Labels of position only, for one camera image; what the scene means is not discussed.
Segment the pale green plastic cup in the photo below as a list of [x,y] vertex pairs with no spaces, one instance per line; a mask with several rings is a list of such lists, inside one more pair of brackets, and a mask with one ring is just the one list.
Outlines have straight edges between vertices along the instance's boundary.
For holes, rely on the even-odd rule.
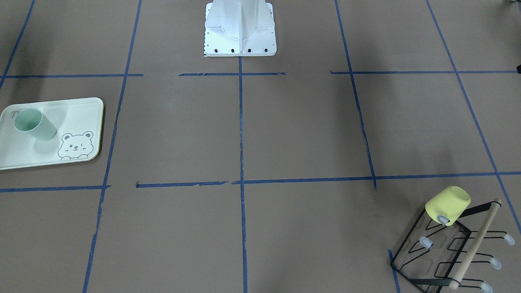
[[50,140],[57,134],[57,128],[39,110],[28,108],[14,118],[15,129],[38,140]]

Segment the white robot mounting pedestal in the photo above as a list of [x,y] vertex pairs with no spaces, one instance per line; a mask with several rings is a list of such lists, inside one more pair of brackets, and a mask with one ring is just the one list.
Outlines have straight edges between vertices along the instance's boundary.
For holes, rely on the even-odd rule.
[[204,56],[274,56],[272,4],[265,0],[214,0],[205,6]]

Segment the cream bear serving tray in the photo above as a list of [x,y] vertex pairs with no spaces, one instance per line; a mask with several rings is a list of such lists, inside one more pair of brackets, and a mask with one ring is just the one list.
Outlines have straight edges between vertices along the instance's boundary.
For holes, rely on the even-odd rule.
[[[39,140],[15,128],[15,117],[29,108],[40,111],[56,128]],[[84,162],[99,153],[104,104],[100,98],[14,104],[1,113],[1,169]]]

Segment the yellow plastic cup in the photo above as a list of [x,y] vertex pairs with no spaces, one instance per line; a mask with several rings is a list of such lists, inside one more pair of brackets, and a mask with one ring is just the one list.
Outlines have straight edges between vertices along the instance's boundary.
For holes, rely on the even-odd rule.
[[470,195],[458,186],[448,186],[425,204],[425,211],[436,223],[450,226],[471,203]]

